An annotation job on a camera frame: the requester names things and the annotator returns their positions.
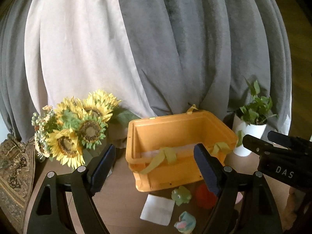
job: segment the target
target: wooden floor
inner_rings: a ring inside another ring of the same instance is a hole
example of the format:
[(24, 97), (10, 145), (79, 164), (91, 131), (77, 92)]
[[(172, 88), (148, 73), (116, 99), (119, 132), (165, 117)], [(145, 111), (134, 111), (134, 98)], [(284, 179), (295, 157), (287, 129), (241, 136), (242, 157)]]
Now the wooden floor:
[(290, 135), (312, 135), (312, 26), (295, 0), (276, 0), (288, 34), (292, 61)]

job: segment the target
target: metal screw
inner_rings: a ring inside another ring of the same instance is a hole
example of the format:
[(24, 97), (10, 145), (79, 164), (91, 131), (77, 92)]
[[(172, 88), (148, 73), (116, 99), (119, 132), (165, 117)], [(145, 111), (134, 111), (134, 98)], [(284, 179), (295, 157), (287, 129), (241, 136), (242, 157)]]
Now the metal screw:
[(78, 172), (82, 173), (85, 171), (85, 169), (86, 169), (85, 166), (79, 166), (77, 170)]
[(49, 172), (47, 176), (48, 178), (52, 178), (54, 176), (54, 172)]
[(227, 173), (230, 173), (233, 169), (231, 166), (224, 166), (223, 168)]
[(255, 175), (259, 178), (261, 178), (263, 176), (262, 172), (255, 172)]

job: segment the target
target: potted plant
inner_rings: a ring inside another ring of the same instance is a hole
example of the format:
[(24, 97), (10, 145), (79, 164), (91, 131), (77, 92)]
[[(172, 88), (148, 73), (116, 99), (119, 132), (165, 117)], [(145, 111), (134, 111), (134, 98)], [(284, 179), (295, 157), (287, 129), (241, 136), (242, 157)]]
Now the potted plant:
[(232, 127), (232, 130), (238, 136), (238, 143), (234, 153), (241, 157), (246, 157), (251, 153), (242, 144), (244, 135), (250, 134), (260, 139), (266, 128), (267, 119), (276, 116), (276, 114), (271, 113), (273, 106), (271, 97), (259, 96), (260, 87), (257, 80), (252, 84), (246, 80), (246, 83), (251, 92), (252, 102), (240, 107), (235, 112)]

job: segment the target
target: orange plastic crate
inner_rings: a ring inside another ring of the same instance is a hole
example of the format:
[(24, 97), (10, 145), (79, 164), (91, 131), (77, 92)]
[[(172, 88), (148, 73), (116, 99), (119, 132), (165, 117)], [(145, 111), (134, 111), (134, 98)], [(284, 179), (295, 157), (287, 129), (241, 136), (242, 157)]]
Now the orange plastic crate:
[[(233, 150), (237, 140), (235, 133), (208, 111), (133, 120), (128, 127), (126, 160), (139, 191), (167, 189), (202, 180), (193, 156), (195, 144), (202, 143), (210, 152), (215, 143), (225, 142)], [(185, 145), (188, 147), (177, 152), (174, 164), (165, 159), (148, 174), (139, 173), (152, 161), (152, 157), (141, 156), (144, 152)], [(221, 151), (217, 155), (222, 164), (225, 156)]]

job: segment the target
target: light blue toy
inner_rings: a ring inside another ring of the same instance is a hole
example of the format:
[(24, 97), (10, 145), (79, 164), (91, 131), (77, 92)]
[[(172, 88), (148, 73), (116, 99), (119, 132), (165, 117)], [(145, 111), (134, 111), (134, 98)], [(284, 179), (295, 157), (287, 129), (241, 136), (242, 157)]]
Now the light blue toy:
[(183, 234), (191, 234), (192, 231), (195, 229), (196, 226), (196, 219), (191, 214), (184, 211), (179, 216), (179, 222), (174, 224), (174, 227)]

